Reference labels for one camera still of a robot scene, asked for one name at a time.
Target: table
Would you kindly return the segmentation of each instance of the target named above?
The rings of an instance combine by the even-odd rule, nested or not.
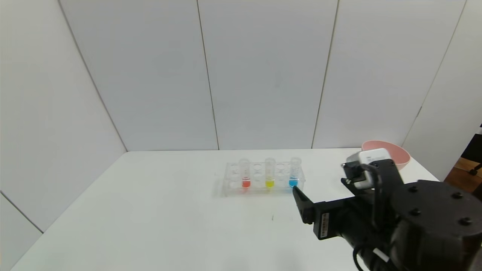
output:
[[[350,197],[340,164],[358,150],[125,153],[12,270],[356,270],[348,243],[318,241],[291,195],[223,197],[220,186],[227,162],[297,156],[314,202]],[[401,175],[437,180],[414,159]]]

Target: chair leg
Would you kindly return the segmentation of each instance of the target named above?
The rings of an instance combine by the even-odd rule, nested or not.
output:
[[[482,163],[478,164],[476,167],[474,167],[473,169],[471,169],[471,170],[469,171],[469,174],[475,176],[475,175],[477,175],[477,170],[479,170],[479,169],[481,169],[481,168],[482,168]]]

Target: blue liquid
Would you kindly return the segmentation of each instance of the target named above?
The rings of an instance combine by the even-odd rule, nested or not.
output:
[[[290,187],[298,185],[298,178],[290,177],[290,180],[288,181],[288,185],[290,185]]]

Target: bowl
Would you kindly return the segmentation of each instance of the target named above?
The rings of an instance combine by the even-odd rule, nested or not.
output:
[[[410,154],[400,146],[381,140],[369,140],[361,145],[362,150],[384,148],[388,151],[398,170],[403,169],[410,161]]]

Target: yellow liquid test tube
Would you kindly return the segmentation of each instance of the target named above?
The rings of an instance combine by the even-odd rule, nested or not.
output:
[[[275,180],[276,161],[274,158],[265,159],[266,187],[272,188]]]

